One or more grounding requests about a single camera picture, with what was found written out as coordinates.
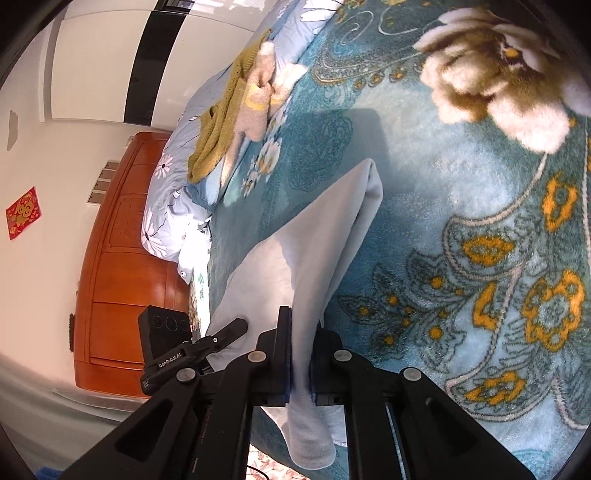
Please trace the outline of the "light blue printed t-shirt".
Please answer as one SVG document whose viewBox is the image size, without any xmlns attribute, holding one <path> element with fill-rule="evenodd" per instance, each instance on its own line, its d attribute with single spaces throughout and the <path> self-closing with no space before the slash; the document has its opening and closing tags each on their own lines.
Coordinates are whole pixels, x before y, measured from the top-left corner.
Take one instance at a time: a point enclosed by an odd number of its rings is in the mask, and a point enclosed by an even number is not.
<svg viewBox="0 0 591 480">
<path fill-rule="evenodd" d="M 209 356 L 221 371 L 256 347 L 260 334 L 276 327 L 280 307 L 289 306 L 293 384 L 284 407 L 266 408 L 280 428 L 290 459 L 305 470 L 335 461 L 345 440 L 342 408 L 318 407 L 311 398 L 310 363 L 315 330 L 365 239 L 383 199 L 374 160 L 365 159 L 332 184 L 293 220 L 259 242 L 233 271 L 208 330 L 236 318 L 249 330 Z"/>
</svg>

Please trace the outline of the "orange wooden headboard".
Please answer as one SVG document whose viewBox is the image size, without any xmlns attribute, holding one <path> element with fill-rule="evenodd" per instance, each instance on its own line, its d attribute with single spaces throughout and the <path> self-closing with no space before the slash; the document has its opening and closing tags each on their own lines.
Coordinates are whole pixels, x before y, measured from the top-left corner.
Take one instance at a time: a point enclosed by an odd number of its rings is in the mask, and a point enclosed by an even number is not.
<svg viewBox="0 0 591 480">
<path fill-rule="evenodd" d="M 75 384 L 81 389 L 140 397 L 139 315 L 150 305 L 188 307 L 189 288 L 175 263 L 149 254 L 140 242 L 150 178 L 167 139 L 165 133 L 136 134 L 99 207 L 70 322 Z"/>
</svg>

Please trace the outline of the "blue daisy print duvet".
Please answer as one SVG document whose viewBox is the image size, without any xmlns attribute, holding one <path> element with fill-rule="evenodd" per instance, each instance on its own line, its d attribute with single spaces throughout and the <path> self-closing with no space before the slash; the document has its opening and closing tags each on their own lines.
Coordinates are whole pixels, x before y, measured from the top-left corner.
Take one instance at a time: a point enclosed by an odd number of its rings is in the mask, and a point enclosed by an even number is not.
<svg viewBox="0 0 591 480">
<path fill-rule="evenodd" d="M 140 240 L 190 283 L 207 260 L 206 223 L 250 144 L 263 140 L 307 69 L 301 55 L 339 1 L 278 1 L 238 56 L 207 80 L 165 144 L 150 184 Z"/>
</svg>

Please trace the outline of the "teal floral plush blanket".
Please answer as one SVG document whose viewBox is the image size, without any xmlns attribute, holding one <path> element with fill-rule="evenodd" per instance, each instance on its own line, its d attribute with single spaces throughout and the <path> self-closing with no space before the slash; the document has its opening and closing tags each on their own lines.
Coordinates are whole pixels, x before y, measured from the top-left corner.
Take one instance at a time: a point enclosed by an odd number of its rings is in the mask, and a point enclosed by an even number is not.
<svg viewBox="0 0 591 480">
<path fill-rule="evenodd" d="M 590 87 L 531 1 L 343 1 L 211 221 L 209 299 L 366 159 L 383 199 L 324 320 L 423 370 L 539 479 L 590 424 Z"/>
</svg>

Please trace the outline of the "olive green knit sweater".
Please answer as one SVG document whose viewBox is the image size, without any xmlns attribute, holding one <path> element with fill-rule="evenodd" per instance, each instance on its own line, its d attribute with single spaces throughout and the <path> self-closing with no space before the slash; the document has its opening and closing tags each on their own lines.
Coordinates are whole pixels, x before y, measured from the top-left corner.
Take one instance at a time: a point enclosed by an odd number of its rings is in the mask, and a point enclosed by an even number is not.
<svg viewBox="0 0 591 480">
<path fill-rule="evenodd" d="M 211 174 L 230 147 L 235 133 L 238 108 L 245 93 L 246 81 L 256 64 L 256 56 L 263 42 L 269 39 L 271 30 L 242 50 L 229 67 L 228 80 L 221 97 L 199 117 L 200 132 L 194 152 L 187 161 L 190 183 L 197 183 Z"/>
</svg>

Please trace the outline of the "cream fluffy sweater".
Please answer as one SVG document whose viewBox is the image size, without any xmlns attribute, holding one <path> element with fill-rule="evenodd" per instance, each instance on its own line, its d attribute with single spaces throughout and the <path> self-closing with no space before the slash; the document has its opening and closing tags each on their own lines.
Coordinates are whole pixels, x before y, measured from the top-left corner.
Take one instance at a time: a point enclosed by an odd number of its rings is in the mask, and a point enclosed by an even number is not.
<svg viewBox="0 0 591 480">
<path fill-rule="evenodd" d="M 287 62 L 283 66 L 277 65 L 276 45 L 271 41 L 260 44 L 238 103 L 231 143 L 223 156 L 221 186 L 228 183 L 235 169 L 242 143 L 245 139 L 250 142 L 263 140 L 270 118 L 287 102 L 294 85 L 307 71 L 308 67 L 303 64 Z"/>
</svg>

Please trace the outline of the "white black glossy wardrobe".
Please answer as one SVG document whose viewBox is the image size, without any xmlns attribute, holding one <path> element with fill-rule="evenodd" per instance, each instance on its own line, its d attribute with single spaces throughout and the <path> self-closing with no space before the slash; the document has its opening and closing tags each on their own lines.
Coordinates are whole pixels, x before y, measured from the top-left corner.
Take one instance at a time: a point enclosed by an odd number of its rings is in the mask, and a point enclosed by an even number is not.
<svg viewBox="0 0 591 480">
<path fill-rule="evenodd" d="M 49 115 L 171 130 L 273 1 L 72 1 L 49 47 Z"/>
</svg>

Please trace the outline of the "wall switch panel row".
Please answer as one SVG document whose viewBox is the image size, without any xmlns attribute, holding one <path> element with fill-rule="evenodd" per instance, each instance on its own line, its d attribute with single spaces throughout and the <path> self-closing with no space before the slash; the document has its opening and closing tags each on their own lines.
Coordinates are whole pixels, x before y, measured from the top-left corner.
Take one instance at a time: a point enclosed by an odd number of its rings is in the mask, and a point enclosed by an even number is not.
<svg viewBox="0 0 591 480">
<path fill-rule="evenodd" d="M 115 176 L 115 173 L 119 167 L 119 163 L 116 161 L 108 161 L 102 168 L 94 186 L 91 189 L 88 197 L 88 204 L 100 205 L 106 196 L 106 192 Z"/>
</svg>

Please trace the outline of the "red fu wall decoration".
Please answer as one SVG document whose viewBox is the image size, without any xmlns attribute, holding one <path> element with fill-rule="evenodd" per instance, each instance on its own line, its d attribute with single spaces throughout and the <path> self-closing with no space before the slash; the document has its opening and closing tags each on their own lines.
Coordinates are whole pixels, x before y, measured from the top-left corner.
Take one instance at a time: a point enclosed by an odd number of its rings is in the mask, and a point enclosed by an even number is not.
<svg viewBox="0 0 591 480">
<path fill-rule="evenodd" d="M 41 217 L 41 210 L 34 187 L 31 187 L 6 210 L 8 235 L 16 239 L 30 224 Z"/>
</svg>

